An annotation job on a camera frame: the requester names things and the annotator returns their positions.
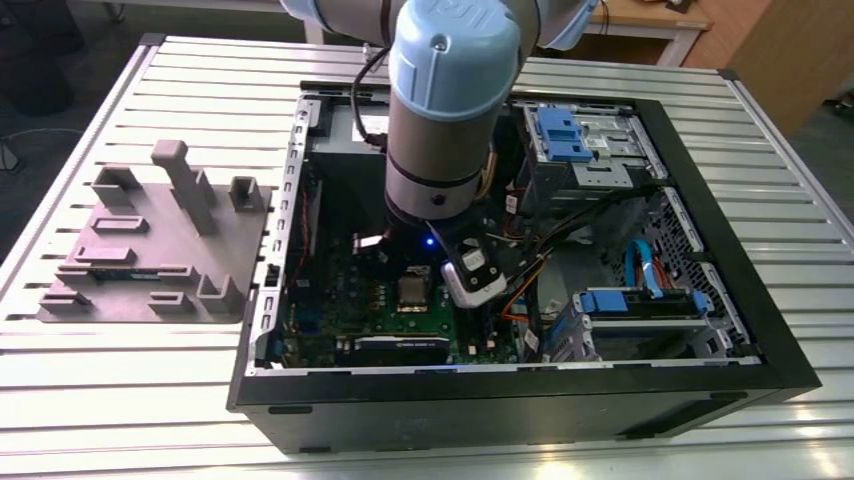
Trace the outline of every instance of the robotic arm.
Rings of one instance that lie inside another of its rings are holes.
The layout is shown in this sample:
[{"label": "robotic arm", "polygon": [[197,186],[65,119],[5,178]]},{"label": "robotic arm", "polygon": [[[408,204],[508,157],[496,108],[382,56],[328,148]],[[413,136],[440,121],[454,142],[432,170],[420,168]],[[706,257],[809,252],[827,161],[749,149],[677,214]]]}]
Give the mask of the robotic arm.
[{"label": "robotic arm", "polygon": [[508,285],[488,248],[457,253],[473,238],[466,224],[478,223],[460,219],[502,105],[534,47],[573,48],[600,0],[281,1],[301,20],[392,46],[388,203],[429,225],[449,253],[454,300],[474,308]]}]

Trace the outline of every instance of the blue latch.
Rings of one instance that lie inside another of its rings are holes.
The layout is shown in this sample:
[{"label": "blue latch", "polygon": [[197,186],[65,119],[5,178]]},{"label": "blue latch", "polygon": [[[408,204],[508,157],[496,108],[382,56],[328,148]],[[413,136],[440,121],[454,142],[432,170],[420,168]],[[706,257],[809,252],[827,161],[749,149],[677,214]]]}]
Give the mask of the blue latch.
[{"label": "blue latch", "polygon": [[582,141],[585,128],[576,121],[573,112],[545,107],[537,113],[541,135],[549,145],[546,158],[553,162],[590,163],[594,155]]},{"label": "blue latch", "polygon": [[585,313],[628,312],[626,297],[620,290],[594,290],[581,296]]},{"label": "blue latch", "polygon": [[706,300],[706,295],[702,292],[693,292],[692,297],[694,297],[697,311],[701,315],[706,315],[706,313],[709,313],[709,301]]}]

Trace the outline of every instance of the light blue joint cover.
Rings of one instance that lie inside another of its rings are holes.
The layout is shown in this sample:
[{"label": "light blue joint cover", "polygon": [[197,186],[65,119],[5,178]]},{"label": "light blue joint cover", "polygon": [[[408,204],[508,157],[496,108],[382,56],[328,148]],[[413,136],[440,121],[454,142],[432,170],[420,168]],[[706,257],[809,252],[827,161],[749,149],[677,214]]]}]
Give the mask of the light blue joint cover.
[{"label": "light blue joint cover", "polygon": [[626,249],[626,286],[638,286],[636,279],[636,251],[641,253],[641,268],[644,270],[644,281],[646,282],[646,288],[653,293],[653,298],[662,298],[665,292],[658,286],[656,280],[656,267],[653,266],[653,250],[646,240],[633,240]]},{"label": "light blue joint cover", "polygon": [[389,76],[418,115],[462,122],[505,101],[522,34],[501,0],[410,0],[401,10]]},{"label": "light blue joint cover", "polygon": [[[541,14],[541,24],[546,25],[550,21],[549,14],[552,12],[550,5],[553,3],[564,2],[566,0],[537,0],[537,4],[540,5],[540,14]],[[570,24],[566,26],[561,34],[556,37],[556,39],[548,45],[544,45],[546,48],[554,48],[557,50],[570,50],[578,44],[578,41],[585,34],[585,29],[590,24],[590,19],[593,18],[593,14],[597,11],[597,7],[600,6],[600,0],[585,0],[585,5],[582,5],[578,15],[570,21]]]},{"label": "light blue joint cover", "polygon": [[333,31],[321,16],[318,0],[279,0],[279,3],[294,18],[321,25],[328,32]]}]

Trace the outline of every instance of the floor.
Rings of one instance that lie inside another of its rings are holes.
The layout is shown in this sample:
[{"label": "floor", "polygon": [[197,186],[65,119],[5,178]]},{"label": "floor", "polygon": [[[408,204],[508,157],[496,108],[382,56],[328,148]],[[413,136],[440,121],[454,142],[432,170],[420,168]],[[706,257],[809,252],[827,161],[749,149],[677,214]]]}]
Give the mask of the floor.
[{"label": "floor", "polygon": [[[114,25],[99,4],[75,2],[71,6],[87,38],[85,51],[61,59],[77,92],[75,105],[58,115],[30,118],[17,114],[0,101],[0,137],[30,129],[85,130],[146,32],[304,41],[302,24],[285,14],[129,6],[127,20]],[[75,133],[63,131],[31,133],[10,142],[27,166],[14,176],[0,172],[0,262],[77,140]],[[836,116],[831,107],[823,108],[792,143],[847,215],[854,219],[854,189],[851,188],[854,185],[854,119]]]}]

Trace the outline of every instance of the wooden table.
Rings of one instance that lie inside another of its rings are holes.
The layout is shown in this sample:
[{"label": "wooden table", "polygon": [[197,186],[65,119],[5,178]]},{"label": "wooden table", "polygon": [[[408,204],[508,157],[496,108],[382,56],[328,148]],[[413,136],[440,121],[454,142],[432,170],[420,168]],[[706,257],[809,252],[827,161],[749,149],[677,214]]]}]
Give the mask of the wooden table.
[{"label": "wooden table", "polygon": [[[103,3],[107,14],[117,22],[122,17],[122,9],[119,8],[122,3],[285,14],[285,9],[277,0],[118,0],[117,3],[103,0],[93,1]],[[669,44],[658,59],[658,65],[664,67],[681,66],[700,34],[713,25],[713,21],[700,6],[694,4],[689,12],[681,14],[668,9],[664,2],[649,3],[642,0],[608,0],[608,2],[612,12],[609,35],[668,40]],[[604,23],[605,9],[600,5],[585,33],[598,35]],[[324,45],[326,43],[325,36],[324,29],[318,25],[306,24],[306,43]]]},{"label": "wooden table", "polygon": [[[681,66],[700,34],[714,24],[700,5],[694,3],[688,13],[682,14],[670,10],[664,2],[608,0],[608,4],[612,12],[608,34],[669,40],[658,65]],[[598,35],[604,23],[605,9],[600,5],[585,33]]]}]

